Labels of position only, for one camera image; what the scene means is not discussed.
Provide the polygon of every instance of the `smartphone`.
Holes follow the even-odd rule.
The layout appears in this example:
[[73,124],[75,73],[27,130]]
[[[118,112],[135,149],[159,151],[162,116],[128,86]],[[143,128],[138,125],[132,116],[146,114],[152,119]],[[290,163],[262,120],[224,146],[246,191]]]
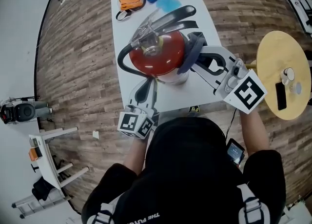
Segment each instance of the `smartphone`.
[[230,160],[234,162],[236,166],[239,166],[241,161],[244,159],[245,149],[233,138],[229,140],[228,144],[226,145],[226,149]]
[[277,95],[277,108],[278,110],[286,109],[286,92],[285,85],[282,82],[278,82],[275,84],[276,87],[276,95]]

